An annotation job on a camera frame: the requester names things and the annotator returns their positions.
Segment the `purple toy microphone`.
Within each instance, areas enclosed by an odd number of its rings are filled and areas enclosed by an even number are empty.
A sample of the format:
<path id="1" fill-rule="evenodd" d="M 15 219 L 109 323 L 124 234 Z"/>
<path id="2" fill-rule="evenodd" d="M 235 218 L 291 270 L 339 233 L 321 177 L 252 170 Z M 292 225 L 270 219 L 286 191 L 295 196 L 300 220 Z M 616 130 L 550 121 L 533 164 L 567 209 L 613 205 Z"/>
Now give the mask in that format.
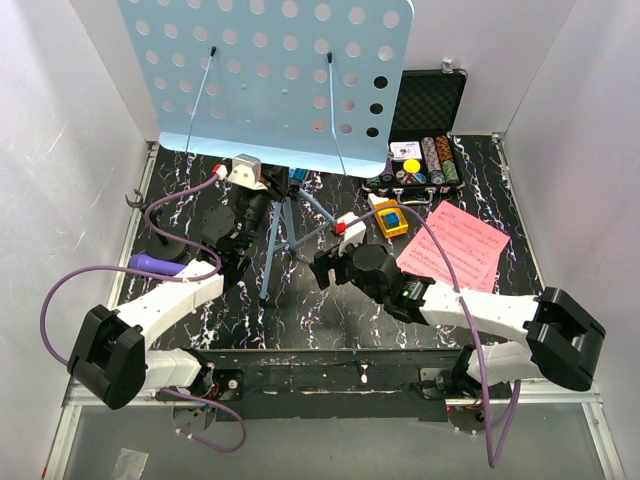
<path id="1" fill-rule="evenodd" d="M 128 262 L 130 269 L 139 270 L 146 273 L 154 273 L 165 276 L 176 276 L 182 272 L 186 266 L 180 263 L 159 260 L 146 254 L 132 255 Z"/>

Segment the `light blue music stand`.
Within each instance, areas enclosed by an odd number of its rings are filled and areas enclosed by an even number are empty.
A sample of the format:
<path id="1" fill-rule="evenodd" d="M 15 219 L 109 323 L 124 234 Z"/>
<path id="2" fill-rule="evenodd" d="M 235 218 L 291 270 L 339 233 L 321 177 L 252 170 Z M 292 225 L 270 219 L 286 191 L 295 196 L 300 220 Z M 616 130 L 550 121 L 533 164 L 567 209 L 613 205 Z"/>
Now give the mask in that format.
<path id="1" fill-rule="evenodd" d="M 122 1 L 169 150 L 354 177 L 381 173 L 409 1 Z"/>

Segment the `pink sheet music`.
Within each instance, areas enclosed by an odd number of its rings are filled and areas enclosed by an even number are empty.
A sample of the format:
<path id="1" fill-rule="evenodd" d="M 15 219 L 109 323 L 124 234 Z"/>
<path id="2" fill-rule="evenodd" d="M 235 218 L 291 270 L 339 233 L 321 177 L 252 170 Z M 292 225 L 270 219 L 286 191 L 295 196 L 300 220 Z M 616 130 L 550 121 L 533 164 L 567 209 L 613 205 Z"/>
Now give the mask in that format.
<path id="1" fill-rule="evenodd" d="M 480 283 L 473 288 L 474 291 L 492 293 L 496 283 L 496 271 L 488 273 Z"/>
<path id="2" fill-rule="evenodd" d="M 497 274 L 506 234 L 448 202 L 426 223 L 398 256 L 402 271 L 451 284 L 453 269 L 459 286 L 471 290 L 488 273 Z"/>

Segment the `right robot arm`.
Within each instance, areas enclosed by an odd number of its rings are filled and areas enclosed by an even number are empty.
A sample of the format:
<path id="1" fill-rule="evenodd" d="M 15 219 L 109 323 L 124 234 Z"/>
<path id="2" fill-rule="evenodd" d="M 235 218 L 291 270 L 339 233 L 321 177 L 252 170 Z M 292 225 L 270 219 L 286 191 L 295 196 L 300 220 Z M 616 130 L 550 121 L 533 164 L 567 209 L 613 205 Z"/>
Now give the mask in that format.
<path id="1" fill-rule="evenodd" d="M 475 397 L 488 385 L 536 378 L 577 392 L 592 387 L 606 330 L 561 289 L 547 287 L 539 296 L 455 292 L 442 281 L 401 271 L 376 244 L 319 251 L 310 268 L 321 289 L 350 283 L 401 322 L 502 338 L 500 344 L 460 354 L 451 376 L 464 397 Z"/>

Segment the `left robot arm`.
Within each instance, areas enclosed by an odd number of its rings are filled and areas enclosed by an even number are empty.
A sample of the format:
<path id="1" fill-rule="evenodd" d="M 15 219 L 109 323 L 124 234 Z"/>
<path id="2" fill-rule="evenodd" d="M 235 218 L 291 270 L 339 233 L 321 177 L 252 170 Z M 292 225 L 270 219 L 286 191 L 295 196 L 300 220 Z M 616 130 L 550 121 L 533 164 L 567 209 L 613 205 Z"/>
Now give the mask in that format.
<path id="1" fill-rule="evenodd" d="M 169 281 L 113 310 L 92 308 L 67 363 L 68 373 L 116 410 L 141 391 L 173 388 L 193 400 L 214 388 L 213 365 L 186 349 L 154 351 L 152 344 L 203 304 L 221 297 L 244 277 L 252 246 L 271 201 L 264 190 L 235 187 L 228 204 L 203 219 L 205 251 Z"/>

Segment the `blue toy brick block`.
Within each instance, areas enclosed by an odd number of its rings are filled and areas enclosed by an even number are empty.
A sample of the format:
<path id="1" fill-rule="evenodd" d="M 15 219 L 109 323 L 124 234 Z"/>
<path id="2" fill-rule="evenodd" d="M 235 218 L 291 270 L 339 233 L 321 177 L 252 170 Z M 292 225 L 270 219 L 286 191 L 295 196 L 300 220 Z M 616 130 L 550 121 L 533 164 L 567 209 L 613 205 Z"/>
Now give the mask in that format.
<path id="1" fill-rule="evenodd" d="M 289 179 L 294 182 L 304 183 L 307 180 L 309 171 L 303 168 L 290 168 Z"/>

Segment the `yellow toy bin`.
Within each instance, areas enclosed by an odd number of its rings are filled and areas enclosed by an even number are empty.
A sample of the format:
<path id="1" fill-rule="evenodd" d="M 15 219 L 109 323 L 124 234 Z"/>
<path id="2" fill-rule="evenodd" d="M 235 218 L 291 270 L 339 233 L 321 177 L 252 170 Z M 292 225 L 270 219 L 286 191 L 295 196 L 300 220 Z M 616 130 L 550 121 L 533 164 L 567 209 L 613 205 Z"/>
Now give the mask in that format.
<path id="1" fill-rule="evenodd" d="M 374 217 L 385 238 L 391 239 L 408 232 L 409 225 L 396 200 L 369 193 L 367 203 L 374 210 Z"/>

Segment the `yellow round chip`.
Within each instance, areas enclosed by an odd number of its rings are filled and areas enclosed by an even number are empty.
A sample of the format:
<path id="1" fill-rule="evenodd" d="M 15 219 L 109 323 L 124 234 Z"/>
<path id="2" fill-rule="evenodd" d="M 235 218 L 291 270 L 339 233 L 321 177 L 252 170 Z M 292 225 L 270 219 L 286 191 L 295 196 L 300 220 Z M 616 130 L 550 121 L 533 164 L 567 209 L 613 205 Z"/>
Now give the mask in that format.
<path id="1" fill-rule="evenodd" d="M 406 159 L 403 162 L 403 170 L 409 174 L 416 174 L 421 171 L 421 162 L 415 158 Z"/>

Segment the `white card deck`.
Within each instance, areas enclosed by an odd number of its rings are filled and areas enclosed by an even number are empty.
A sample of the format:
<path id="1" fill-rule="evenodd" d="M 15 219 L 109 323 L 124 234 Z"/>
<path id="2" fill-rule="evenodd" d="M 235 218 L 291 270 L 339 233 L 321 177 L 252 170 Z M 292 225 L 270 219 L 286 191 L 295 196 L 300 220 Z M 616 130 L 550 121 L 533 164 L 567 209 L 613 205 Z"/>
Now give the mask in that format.
<path id="1" fill-rule="evenodd" d="M 423 158 L 421 145 L 418 141 L 391 142 L 389 147 L 393 161 L 421 160 Z"/>

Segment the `black poker chip case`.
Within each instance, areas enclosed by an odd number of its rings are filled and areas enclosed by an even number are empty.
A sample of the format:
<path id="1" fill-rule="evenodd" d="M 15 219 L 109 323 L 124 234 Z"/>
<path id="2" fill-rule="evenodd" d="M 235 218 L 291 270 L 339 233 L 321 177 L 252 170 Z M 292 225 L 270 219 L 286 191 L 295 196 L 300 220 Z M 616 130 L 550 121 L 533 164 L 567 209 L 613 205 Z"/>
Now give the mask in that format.
<path id="1" fill-rule="evenodd" d="M 381 174 L 361 187 L 376 195 L 446 194 L 465 186 L 461 162 L 454 153 L 452 130 L 467 72 L 463 69 L 406 70 L 403 73 L 391 133 L 388 160 Z M 393 161 L 391 142 L 418 141 L 421 171 L 409 174 L 404 161 Z"/>

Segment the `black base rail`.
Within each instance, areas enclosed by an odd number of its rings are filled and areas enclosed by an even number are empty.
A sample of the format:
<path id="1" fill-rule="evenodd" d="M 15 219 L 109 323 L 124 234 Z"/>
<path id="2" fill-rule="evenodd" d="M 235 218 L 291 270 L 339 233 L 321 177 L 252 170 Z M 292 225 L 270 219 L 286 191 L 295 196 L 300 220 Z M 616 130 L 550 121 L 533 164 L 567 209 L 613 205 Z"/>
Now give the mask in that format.
<path id="1" fill-rule="evenodd" d="M 453 369 L 457 349 L 200 350 L 186 392 L 246 420 L 447 419 L 437 391 L 418 386 Z"/>

